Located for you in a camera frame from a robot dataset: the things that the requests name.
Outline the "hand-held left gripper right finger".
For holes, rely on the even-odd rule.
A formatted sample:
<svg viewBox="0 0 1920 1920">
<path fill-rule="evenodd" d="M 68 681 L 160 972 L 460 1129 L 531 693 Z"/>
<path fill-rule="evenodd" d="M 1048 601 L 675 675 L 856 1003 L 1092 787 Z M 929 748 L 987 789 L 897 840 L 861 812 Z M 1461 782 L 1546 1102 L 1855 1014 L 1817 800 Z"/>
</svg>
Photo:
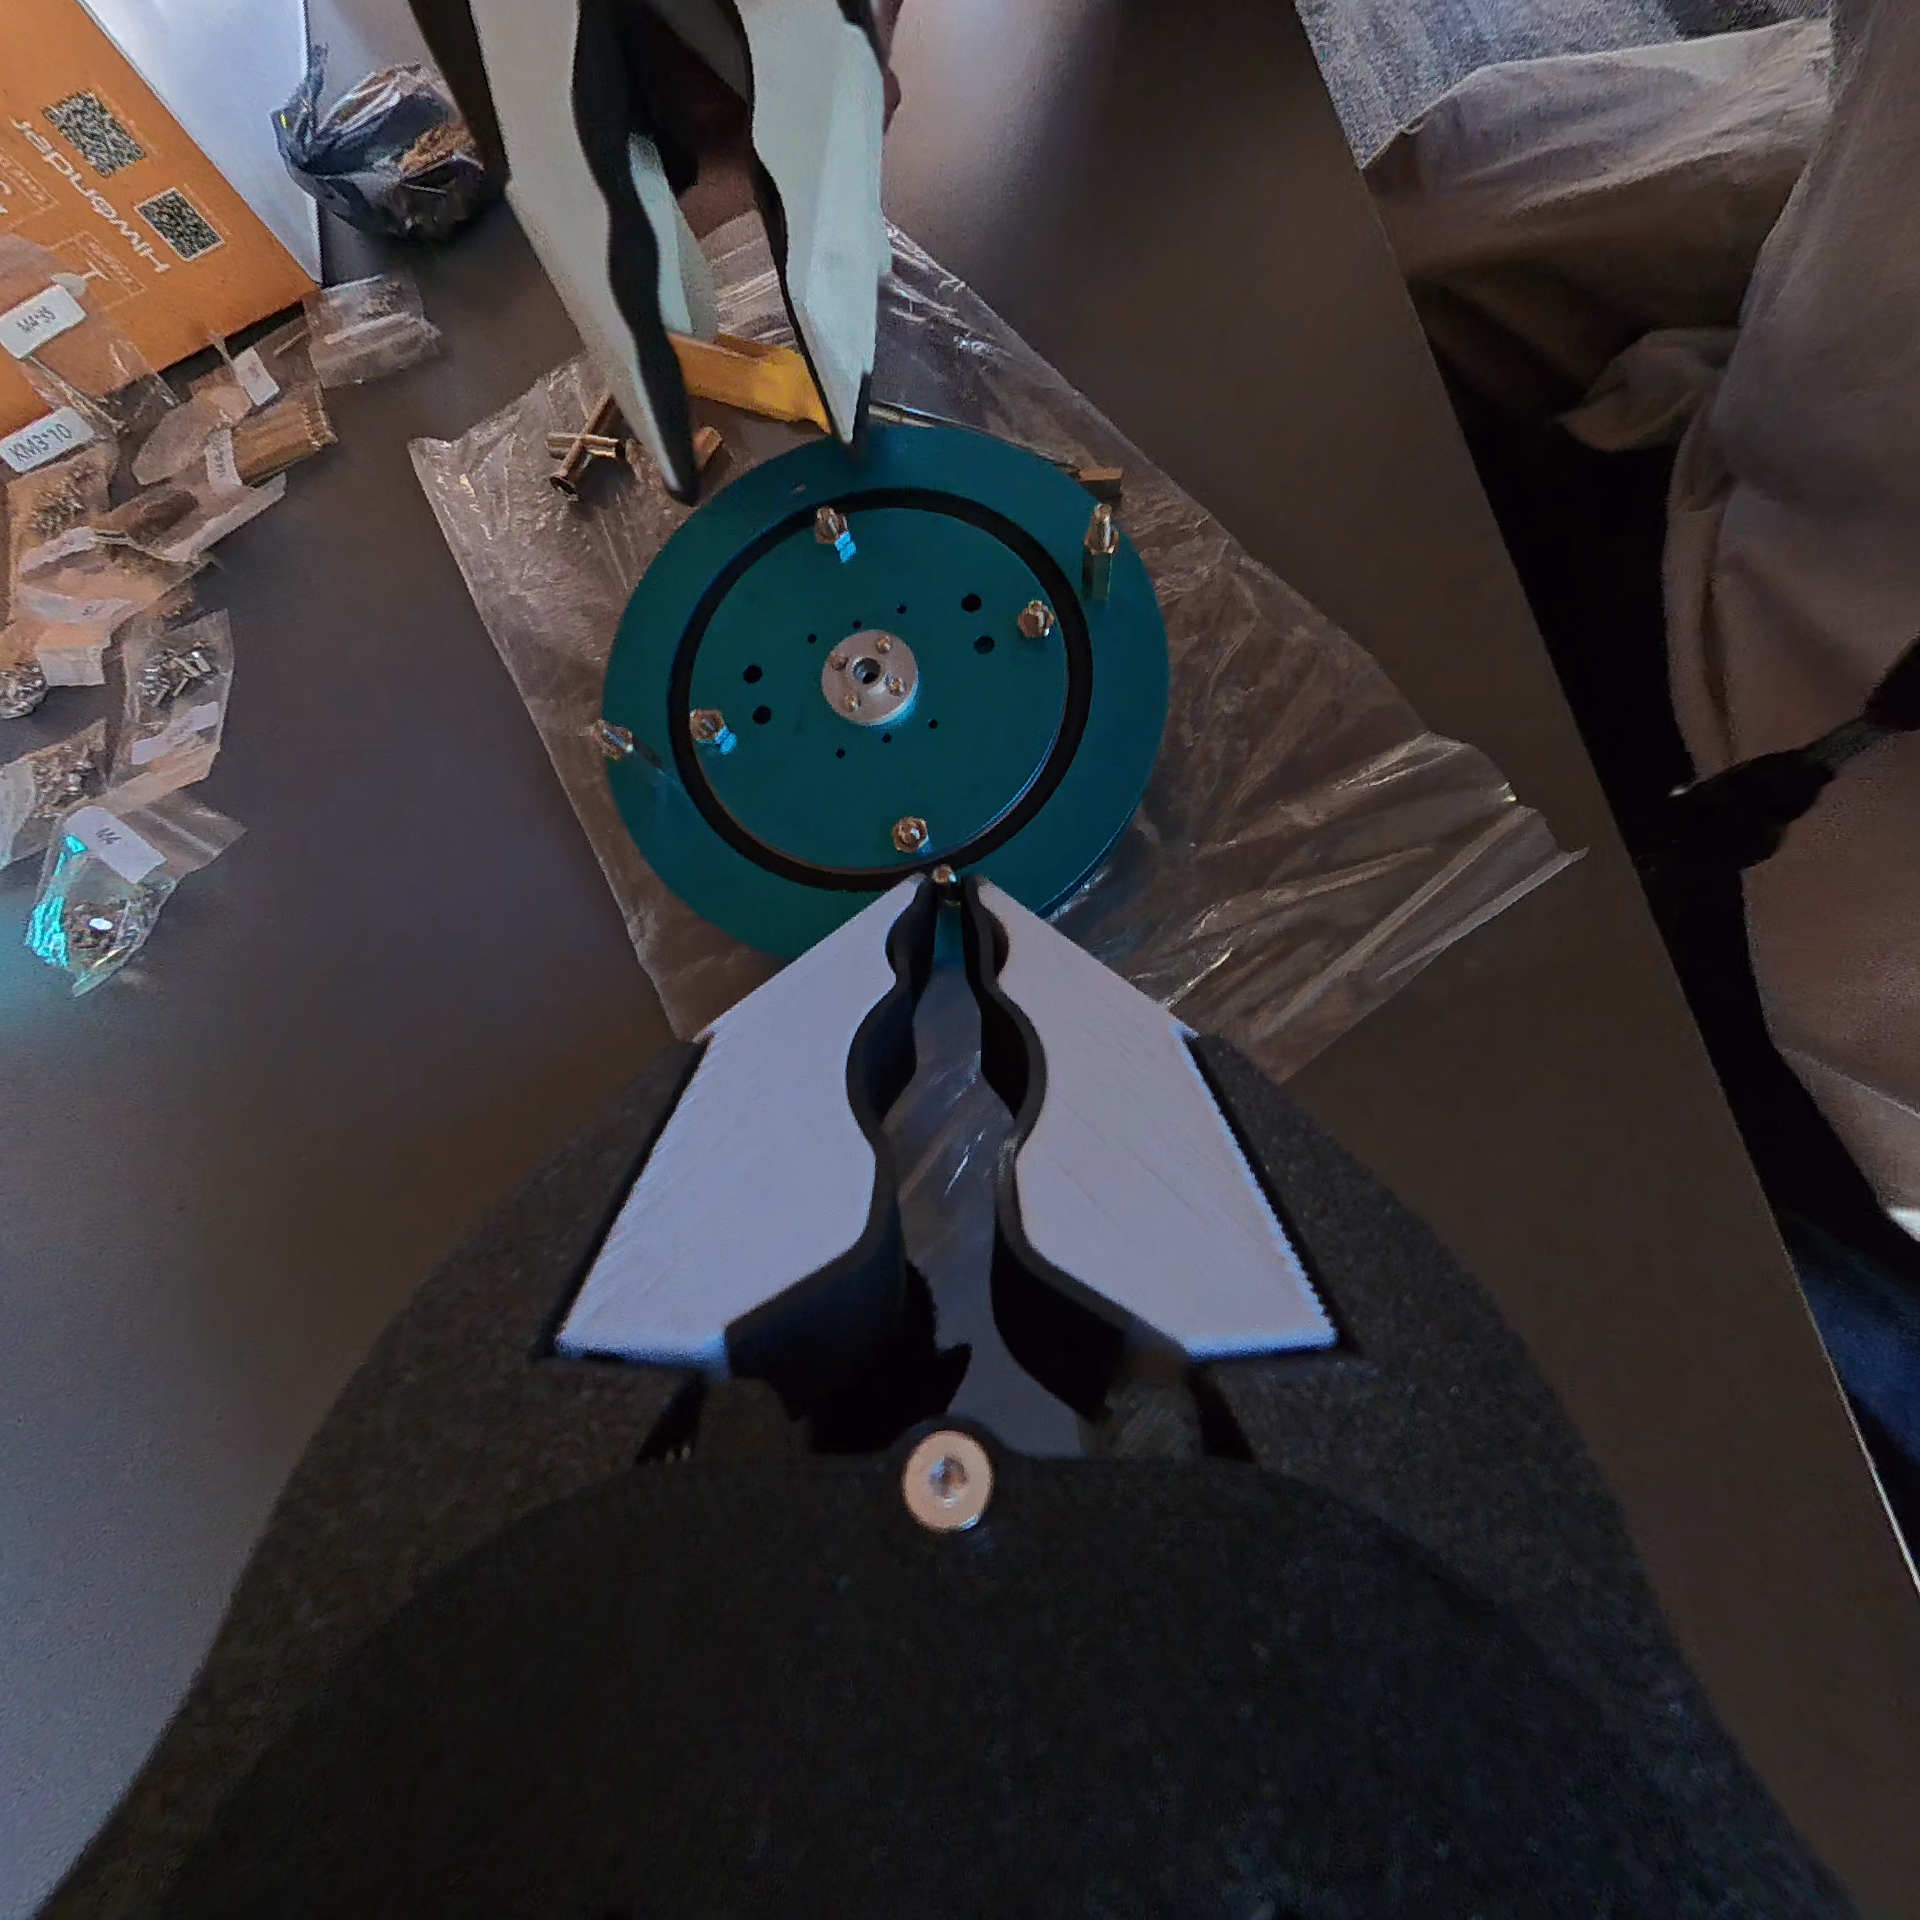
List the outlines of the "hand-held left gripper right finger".
<svg viewBox="0 0 1920 1920">
<path fill-rule="evenodd" d="M 960 893 L 980 1070 L 1016 1122 L 993 1312 L 1019 1362 L 1323 1354 L 1338 1325 L 1163 1003 L 987 880 Z"/>
</svg>

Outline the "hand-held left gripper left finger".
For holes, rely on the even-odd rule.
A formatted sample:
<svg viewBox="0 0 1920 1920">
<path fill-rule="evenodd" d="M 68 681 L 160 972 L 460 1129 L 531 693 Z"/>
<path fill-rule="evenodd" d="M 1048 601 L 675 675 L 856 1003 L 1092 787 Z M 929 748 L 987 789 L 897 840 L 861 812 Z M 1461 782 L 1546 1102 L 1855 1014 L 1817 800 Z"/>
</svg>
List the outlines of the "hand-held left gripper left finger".
<svg viewBox="0 0 1920 1920">
<path fill-rule="evenodd" d="M 917 1066 L 931 882 L 713 1019 L 573 1300 L 560 1355 L 869 1365 L 905 1314 L 883 1121 Z"/>
</svg>

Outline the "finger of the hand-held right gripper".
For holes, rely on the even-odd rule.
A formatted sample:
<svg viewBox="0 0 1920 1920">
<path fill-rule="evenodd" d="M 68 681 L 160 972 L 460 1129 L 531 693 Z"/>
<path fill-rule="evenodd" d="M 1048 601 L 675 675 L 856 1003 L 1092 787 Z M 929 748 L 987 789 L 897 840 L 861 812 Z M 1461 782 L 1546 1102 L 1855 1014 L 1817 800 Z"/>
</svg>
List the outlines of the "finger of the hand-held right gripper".
<svg viewBox="0 0 1920 1920">
<path fill-rule="evenodd" d="M 872 4 L 737 2 L 761 220 L 834 437 L 866 427 L 881 282 L 885 60 Z"/>
<path fill-rule="evenodd" d="M 675 340 L 707 322 L 707 269 L 642 128 L 617 6 L 481 2 L 476 35 L 516 222 L 665 490 L 691 504 L 701 468 Z"/>
</svg>

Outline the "bundle of long bolts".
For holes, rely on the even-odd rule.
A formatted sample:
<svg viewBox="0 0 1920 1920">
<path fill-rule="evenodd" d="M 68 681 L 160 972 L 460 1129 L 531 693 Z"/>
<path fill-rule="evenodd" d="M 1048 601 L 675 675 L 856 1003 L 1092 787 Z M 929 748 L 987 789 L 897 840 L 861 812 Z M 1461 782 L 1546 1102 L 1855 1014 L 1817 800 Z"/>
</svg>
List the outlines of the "bundle of long bolts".
<svg viewBox="0 0 1920 1920">
<path fill-rule="evenodd" d="M 658 478 L 663 468 L 655 454 L 636 440 L 636 435 L 626 433 L 626 419 L 619 412 L 617 398 L 608 390 L 593 404 L 583 426 L 572 427 L 568 433 L 552 433 L 544 440 L 544 451 L 548 454 L 548 474 L 546 485 L 568 498 L 578 498 L 585 491 L 585 480 L 599 467 L 625 467 L 632 468 L 636 475 L 652 474 Z M 691 491 L 675 491 L 671 490 L 672 498 L 692 504 L 700 500 L 704 494 L 704 480 L 713 464 L 724 460 L 727 444 L 719 427 L 700 426 L 692 433 L 691 441 L 692 451 L 692 485 Z"/>
</svg>

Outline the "blue metal turntable base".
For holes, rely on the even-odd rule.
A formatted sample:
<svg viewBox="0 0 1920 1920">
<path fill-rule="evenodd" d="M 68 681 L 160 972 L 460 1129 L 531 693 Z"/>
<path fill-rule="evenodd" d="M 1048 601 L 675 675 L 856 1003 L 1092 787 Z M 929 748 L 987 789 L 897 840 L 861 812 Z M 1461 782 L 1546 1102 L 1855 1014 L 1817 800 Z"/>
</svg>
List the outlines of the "blue metal turntable base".
<svg viewBox="0 0 1920 1920">
<path fill-rule="evenodd" d="M 724 483 L 625 608 L 607 787 L 652 875 L 795 958 L 939 866 L 1060 905 L 1119 843 L 1168 721 L 1136 545 L 1031 449 L 876 427 Z"/>
</svg>

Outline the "grey desk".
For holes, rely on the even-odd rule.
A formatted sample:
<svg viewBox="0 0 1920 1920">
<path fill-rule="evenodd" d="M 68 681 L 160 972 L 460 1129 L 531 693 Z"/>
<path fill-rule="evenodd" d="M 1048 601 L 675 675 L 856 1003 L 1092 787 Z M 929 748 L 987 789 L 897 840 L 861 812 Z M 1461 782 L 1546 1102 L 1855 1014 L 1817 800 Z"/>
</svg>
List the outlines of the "grey desk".
<svg viewBox="0 0 1920 1920">
<path fill-rule="evenodd" d="M 1915 1587 L 1293 4 L 907 4 L 897 222 L 1587 854 L 1292 1092 L 1495 1294 L 1692 1666 L 1915 1915 Z M 231 540 L 247 835 L 90 996 L 4 896 L 4 1915 L 144 1762 L 399 1306 L 665 1043 L 427 510 L 576 352 L 505 209 Z"/>
</svg>

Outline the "crumpled dark plastic bag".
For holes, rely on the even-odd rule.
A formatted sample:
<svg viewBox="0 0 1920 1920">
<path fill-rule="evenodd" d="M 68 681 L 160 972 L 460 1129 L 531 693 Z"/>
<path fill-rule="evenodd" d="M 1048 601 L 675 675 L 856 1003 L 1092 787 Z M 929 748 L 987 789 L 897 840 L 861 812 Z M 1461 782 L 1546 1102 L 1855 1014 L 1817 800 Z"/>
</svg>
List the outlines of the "crumpled dark plastic bag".
<svg viewBox="0 0 1920 1920">
<path fill-rule="evenodd" d="M 439 245 L 503 200 L 501 181 L 425 64 L 389 64 L 328 100 L 328 46 L 272 115 L 281 165 L 312 202 L 347 226 Z"/>
</svg>

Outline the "orange cardboard box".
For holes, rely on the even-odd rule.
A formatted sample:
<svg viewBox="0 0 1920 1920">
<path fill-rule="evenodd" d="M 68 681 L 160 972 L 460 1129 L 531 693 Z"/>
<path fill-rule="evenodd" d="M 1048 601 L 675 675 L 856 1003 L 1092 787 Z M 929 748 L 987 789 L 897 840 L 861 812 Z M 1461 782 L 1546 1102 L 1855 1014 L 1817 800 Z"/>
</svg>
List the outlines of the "orange cardboard box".
<svg viewBox="0 0 1920 1920">
<path fill-rule="evenodd" d="M 2 228 L 156 370 L 312 293 L 321 214 L 274 115 L 303 2 L 4 2 Z"/>
</svg>

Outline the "clear plastic bag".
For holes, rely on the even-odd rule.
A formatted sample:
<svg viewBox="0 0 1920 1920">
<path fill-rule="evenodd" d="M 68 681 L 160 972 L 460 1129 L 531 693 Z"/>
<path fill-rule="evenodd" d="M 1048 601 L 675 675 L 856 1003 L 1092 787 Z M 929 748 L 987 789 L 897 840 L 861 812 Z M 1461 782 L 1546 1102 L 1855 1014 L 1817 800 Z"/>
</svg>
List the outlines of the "clear plastic bag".
<svg viewBox="0 0 1920 1920">
<path fill-rule="evenodd" d="M 1064 930 L 1275 1082 L 1477 926 L 1563 872 L 1540 812 L 1477 748 L 1429 732 L 1333 619 L 1256 561 L 975 289 L 892 228 L 881 395 L 1122 468 L 1171 643 L 1171 718 L 1143 802 Z M 675 901 L 625 825 L 597 729 L 625 611 L 685 520 L 649 461 L 593 505 L 548 488 L 548 430 L 585 417 L 573 357 L 416 480 L 608 880 L 679 1041 L 778 962 Z"/>
</svg>

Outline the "pile of small screw bags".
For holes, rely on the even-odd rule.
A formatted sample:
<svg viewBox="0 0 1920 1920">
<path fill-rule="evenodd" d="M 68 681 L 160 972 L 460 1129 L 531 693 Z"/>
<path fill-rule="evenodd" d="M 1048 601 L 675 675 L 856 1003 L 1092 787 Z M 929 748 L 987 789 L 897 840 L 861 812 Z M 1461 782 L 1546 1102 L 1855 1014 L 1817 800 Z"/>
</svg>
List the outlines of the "pile of small screw bags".
<svg viewBox="0 0 1920 1920">
<path fill-rule="evenodd" d="M 339 441 L 328 395 L 434 357 L 407 273 L 306 294 L 178 390 L 75 264 L 4 240 L 2 864 L 35 873 L 23 944 L 85 996 L 129 970 L 244 827 L 207 805 L 235 637 L 203 601 L 220 545 Z"/>
</svg>

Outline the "person's torso in pale shirt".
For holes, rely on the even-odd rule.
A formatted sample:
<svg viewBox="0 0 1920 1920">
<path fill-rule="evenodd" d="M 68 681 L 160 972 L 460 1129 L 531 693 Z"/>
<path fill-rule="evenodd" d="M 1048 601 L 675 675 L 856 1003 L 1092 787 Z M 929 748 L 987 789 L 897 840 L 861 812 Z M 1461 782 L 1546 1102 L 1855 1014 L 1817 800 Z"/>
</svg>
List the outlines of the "person's torso in pale shirt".
<svg viewBox="0 0 1920 1920">
<path fill-rule="evenodd" d="M 1489 64 L 1365 173 L 1479 401 L 1677 441 L 1697 777 L 1844 749 L 1747 869 L 1747 949 L 1775 1046 L 1915 1237 L 1919 4 Z"/>
</svg>

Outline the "yellow handled screwdriver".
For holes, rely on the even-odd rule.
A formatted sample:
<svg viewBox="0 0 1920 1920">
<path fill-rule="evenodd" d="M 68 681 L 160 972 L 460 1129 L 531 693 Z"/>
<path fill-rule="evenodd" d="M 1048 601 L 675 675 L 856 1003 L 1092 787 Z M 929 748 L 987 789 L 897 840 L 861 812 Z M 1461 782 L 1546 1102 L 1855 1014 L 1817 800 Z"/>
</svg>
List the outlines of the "yellow handled screwdriver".
<svg viewBox="0 0 1920 1920">
<path fill-rule="evenodd" d="M 730 334 L 700 340 L 672 331 L 668 344 L 691 398 L 713 401 L 776 424 L 833 433 L 833 417 L 801 349 Z"/>
</svg>

